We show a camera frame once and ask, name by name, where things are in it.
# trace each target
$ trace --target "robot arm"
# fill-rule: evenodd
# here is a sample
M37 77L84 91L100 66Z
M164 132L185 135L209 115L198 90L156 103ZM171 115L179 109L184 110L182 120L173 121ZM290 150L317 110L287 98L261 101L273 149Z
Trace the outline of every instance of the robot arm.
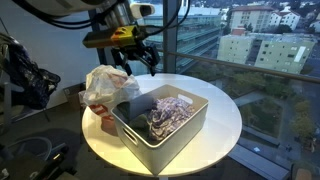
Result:
M89 32L83 40L87 48L112 47L116 65L122 66L128 75L131 69L128 60L139 60L145 64L152 76L160 61L154 45L145 46L148 37L145 28L136 20L154 13L151 4L130 4L129 0L13 0L20 7L41 20L64 29L82 29L99 23L106 30ZM92 19L79 22L63 22L57 19L73 13L97 9Z

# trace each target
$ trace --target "crumpled fabric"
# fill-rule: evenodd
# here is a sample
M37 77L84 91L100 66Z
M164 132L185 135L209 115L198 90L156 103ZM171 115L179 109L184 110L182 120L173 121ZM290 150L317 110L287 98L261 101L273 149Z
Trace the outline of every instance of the crumpled fabric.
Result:
M149 137L161 141L188 120L195 109L186 101L168 97L157 99L149 114L151 127Z

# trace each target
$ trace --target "cityscape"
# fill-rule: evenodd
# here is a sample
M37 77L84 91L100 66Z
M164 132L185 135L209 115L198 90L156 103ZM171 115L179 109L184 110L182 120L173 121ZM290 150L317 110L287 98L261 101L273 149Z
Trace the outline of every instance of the cityscape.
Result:
M162 2L143 2L153 3L156 13L142 23L161 26ZM178 57L176 72L208 81L234 100L243 119L239 145L279 167L299 164L319 176L320 85L215 62L320 78L320 3L191 2L177 30L177 52L208 61ZM183 0L178 20L187 6ZM162 42L162 34L146 41L159 49Z

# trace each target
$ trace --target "dark floor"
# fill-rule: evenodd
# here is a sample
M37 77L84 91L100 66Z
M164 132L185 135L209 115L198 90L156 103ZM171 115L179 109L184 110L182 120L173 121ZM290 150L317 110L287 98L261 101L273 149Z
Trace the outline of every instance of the dark floor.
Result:
M44 136L52 141L53 146L66 143L69 153L63 167L73 166L77 170L75 176L81 180L108 179L108 180L147 180L108 165L90 151L81 136L81 115L79 110L71 108L68 103L47 110L50 118L48 122L44 113L38 113L24 118L12 125L9 132L0 136L0 142L8 145L17 139ZM196 174L169 178L171 180L259 180L264 179L229 157L224 158L215 167L208 168Z

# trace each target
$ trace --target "white plastic bag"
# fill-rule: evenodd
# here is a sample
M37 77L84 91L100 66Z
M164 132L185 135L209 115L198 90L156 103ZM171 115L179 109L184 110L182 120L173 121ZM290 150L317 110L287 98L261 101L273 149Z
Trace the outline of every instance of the white plastic bag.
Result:
M86 77L84 103L102 118L102 129L116 135L116 128L110 110L121 102L141 95L140 87L133 75L100 65Z

